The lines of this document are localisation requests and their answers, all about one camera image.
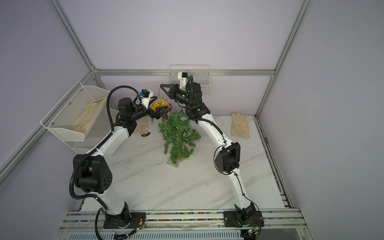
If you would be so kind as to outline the clear string lights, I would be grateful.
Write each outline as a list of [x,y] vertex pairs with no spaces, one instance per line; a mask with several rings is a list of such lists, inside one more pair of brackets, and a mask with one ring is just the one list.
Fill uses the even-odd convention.
[[168,120],[159,125],[159,129],[165,141],[165,153],[168,153],[174,144],[186,146],[187,149],[194,145],[190,136],[192,127],[184,110],[171,112]]

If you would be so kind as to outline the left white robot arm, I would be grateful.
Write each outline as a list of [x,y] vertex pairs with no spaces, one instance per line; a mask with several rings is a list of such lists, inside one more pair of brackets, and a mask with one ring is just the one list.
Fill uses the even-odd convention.
[[131,98],[119,100],[118,115],[112,130],[91,151],[76,155],[70,178],[69,192],[73,199],[95,199],[106,216],[105,228],[126,228],[135,220],[128,204],[121,200],[112,186],[113,174],[108,159],[135,131],[138,120],[144,117],[159,119],[165,107],[151,108],[156,97],[140,97],[136,104]]

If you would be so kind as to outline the white mesh two-tier shelf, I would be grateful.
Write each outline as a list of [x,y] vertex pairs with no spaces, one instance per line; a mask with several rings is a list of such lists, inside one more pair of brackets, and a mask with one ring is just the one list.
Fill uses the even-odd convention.
[[75,83],[41,120],[41,125],[77,154],[85,154],[110,132],[109,91]]

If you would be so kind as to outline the beige glove near vase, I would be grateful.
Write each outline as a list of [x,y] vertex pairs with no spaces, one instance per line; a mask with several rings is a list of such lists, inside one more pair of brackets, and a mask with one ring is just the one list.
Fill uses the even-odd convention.
[[147,137],[151,134],[148,130],[149,126],[148,126],[148,118],[147,117],[143,117],[143,118],[137,120],[136,123],[137,123],[137,126],[136,126],[135,131],[134,131],[134,133],[136,135],[140,135],[142,137]]

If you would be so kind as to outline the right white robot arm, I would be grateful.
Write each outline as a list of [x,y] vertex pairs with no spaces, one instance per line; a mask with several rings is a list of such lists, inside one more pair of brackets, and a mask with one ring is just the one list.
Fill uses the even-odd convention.
[[241,146],[231,141],[216,124],[210,110],[203,102],[203,93],[198,83],[191,80],[185,87],[178,84],[161,84],[160,89],[176,103],[184,105],[189,120],[196,122],[210,137],[216,149],[214,153],[214,167],[228,177],[234,195],[235,210],[233,217],[225,214],[225,224],[231,227],[256,228],[252,234],[259,232],[263,227],[262,213],[252,200],[250,200],[240,173]]

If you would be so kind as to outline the yellow artificial flowers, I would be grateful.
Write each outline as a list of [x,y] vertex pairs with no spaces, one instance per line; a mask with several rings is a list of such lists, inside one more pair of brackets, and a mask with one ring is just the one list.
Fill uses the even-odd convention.
[[170,104],[170,103],[167,102],[165,98],[163,98],[163,99],[159,99],[159,100],[157,100],[157,101],[153,104],[152,109],[153,109],[154,111],[156,111],[156,107],[160,107],[160,106],[168,106],[168,104]]

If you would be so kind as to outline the beige glove in shelf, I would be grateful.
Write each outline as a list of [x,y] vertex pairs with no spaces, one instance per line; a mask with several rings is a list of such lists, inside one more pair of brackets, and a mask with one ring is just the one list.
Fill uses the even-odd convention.
[[97,112],[103,106],[106,97],[100,99],[93,99],[85,105],[81,114],[77,117],[74,123],[71,125],[70,130],[78,133],[85,134],[90,127]]

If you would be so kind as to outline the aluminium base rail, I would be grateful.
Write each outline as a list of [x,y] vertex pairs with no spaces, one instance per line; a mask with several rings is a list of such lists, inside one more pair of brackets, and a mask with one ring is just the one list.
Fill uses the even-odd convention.
[[104,214],[68,212],[57,240],[311,240],[299,209],[261,210],[241,226],[229,210],[132,211],[126,227]]

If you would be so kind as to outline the beige glove right side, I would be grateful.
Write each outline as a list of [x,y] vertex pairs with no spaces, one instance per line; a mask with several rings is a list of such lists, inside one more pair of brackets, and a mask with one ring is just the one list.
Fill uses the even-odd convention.
[[249,119],[246,115],[232,113],[231,135],[244,139],[250,138]]

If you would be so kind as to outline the aluminium frame profile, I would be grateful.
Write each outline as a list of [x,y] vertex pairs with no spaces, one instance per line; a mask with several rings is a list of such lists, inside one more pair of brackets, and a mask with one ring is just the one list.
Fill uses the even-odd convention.
[[195,75],[209,74],[211,76],[274,76],[275,70],[150,70],[150,69],[99,69],[94,71],[97,76],[168,76],[178,72],[188,72]]

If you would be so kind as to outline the small green christmas tree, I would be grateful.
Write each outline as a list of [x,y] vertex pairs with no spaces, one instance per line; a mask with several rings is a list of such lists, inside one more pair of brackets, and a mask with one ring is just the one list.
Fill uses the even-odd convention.
[[201,135],[194,129],[184,111],[172,112],[165,122],[158,124],[164,140],[164,153],[169,154],[171,164],[190,158]]

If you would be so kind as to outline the purple glass vase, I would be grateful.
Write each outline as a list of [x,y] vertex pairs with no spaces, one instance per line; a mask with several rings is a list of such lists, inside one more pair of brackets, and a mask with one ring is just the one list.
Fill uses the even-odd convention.
[[162,114],[162,122],[166,122],[171,114],[172,105],[168,104],[168,108]]

